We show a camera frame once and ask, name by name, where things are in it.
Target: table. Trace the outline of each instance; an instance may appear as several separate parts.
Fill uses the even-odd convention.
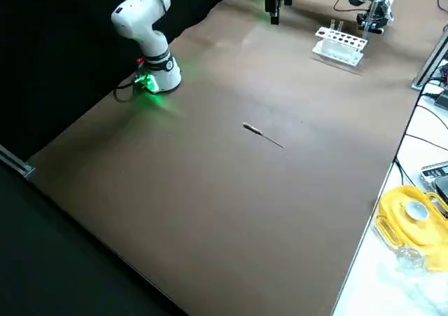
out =
[[[422,93],[437,93],[442,88],[428,84]],[[436,113],[448,124],[448,111],[434,105],[432,99],[421,97],[398,150],[397,158],[412,182],[425,191],[419,177],[422,167],[445,162],[448,151],[421,141],[419,137],[448,148],[446,127],[427,109]],[[379,198],[388,190],[402,184],[398,165],[392,163]],[[377,208],[372,218],[377,215]],[[448,313],[448,274],[431,274],[408,277],[396,270],[397,260],[394,252],[387,247],[375,229],[375,219],[366,227],[358,253],[352,263],[339,300],[335,305],[334,316],[360,315],[446,315]],[[431,301],[422,297],[416,284],[424,284],[431,289]]]

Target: yellow container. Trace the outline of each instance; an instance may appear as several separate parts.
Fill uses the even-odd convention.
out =
[[[386,192],[379,201],[376,225],[383,237],[394,247],[409,246],[426,256],[428,270],[448,271],[448,221],[431,202],[448,205],[436,193],[425,194],[415,186],[400,186]],[[409,202],[418,201],[428,210],[425,220],[415,220],[407,213]]]

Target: test tube rack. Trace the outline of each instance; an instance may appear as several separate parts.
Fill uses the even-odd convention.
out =
[[[350,66],[359,64],[364,56],[362,50],[368,44],[367,39],[355,37],[328,27],[321,27],[316,32],[316,36],[322,38],[322,40],[314,46],[314,53]]]

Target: black curtain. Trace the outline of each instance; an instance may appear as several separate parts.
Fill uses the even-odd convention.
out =
[[[134,71],[110,21],[122,1],[1,0],[1,145],[27,160]],[[171,42],[220,1],[171,0],[155,28]]]
[[[1,163],[0,202],[2,315],[186,316]]]

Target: small screwdriver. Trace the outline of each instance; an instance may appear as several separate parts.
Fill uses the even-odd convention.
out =
[[[251,125],[249,125],[248,123],[243,123],[243,127],[247,130],[250,130],[251,132],[253,132],[254,134],[257,134],[261,137],[264,137],[265,139],[271,141],[272,143],[276,144],[277,146],[280,146],[281,148],[285,149],[284,146],[282,146],[280,143],[274,141],[273,139],[270,139],[269,137],[265,136],[263,134],[263,132],[255,127],[252,127]]]

